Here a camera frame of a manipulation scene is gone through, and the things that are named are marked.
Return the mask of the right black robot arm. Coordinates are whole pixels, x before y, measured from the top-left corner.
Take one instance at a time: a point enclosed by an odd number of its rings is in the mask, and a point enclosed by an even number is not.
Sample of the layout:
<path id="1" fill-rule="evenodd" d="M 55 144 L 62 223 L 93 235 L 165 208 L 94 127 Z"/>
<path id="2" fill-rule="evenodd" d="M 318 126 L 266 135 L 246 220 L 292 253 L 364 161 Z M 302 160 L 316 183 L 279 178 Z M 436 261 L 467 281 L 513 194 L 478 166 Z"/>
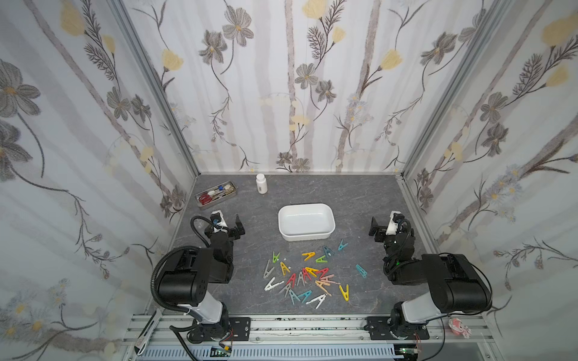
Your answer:
<path id="1" fill-rule="evenodd" d="M 368 317 L 364 330 L 373 341 L 428 340 L 427 325 L 452 314 L 476 315 L 492 306 L 492 291 L 463 254 L 414 257 L 415 230 L 392 211 L 388 224 L 371 219 L 369 236 L 383 245 L 383 273 L 396 286 L 427 285 L 427 293 L 397 302 L 388 317 Z"/>

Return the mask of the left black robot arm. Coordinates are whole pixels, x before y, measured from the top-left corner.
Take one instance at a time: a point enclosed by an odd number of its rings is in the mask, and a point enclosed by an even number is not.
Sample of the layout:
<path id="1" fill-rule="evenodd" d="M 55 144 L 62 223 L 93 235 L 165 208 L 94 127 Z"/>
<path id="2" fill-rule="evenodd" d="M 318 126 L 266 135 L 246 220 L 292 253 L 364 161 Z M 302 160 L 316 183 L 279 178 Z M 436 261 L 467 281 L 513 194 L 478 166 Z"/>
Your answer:
<path id="1" fill-rule="evenodd" d="M 161 257 L 152 272 L 151 295 L 160 307 L 192 317 L 190 326 L 169 328 L 182 346 L 231 341 L 233 326 L 227 306 L 208 287 L 231 281 L 234 242 L 245 234 L 245 227 L 240 217 L 229 227 L 219 211 L 208 218 L 193 216 L 190 226 L 203 246 L 180 246 Z"/>

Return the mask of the grey clothespin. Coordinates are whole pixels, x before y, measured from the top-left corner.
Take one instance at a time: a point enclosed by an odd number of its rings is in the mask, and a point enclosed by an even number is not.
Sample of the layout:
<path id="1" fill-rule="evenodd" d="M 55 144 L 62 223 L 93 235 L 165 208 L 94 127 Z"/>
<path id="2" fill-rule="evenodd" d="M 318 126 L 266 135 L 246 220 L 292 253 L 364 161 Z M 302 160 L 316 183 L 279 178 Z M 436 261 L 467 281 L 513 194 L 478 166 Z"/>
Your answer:
<path id="1" fill-rule="evenodd" d="M 264 279 L 269 278 L 269 276 L 270 276 L 270 275 L 273 273 L 273 271 L 274 271 L 274 267 L 269 267 L 269 264 L 270 264 L 270 260 L 267 260 L 267 264 L 266 264 L 265 270 L 264 270 L 264 272 L 263 272 L 263 278 L 264 278 Z"/>

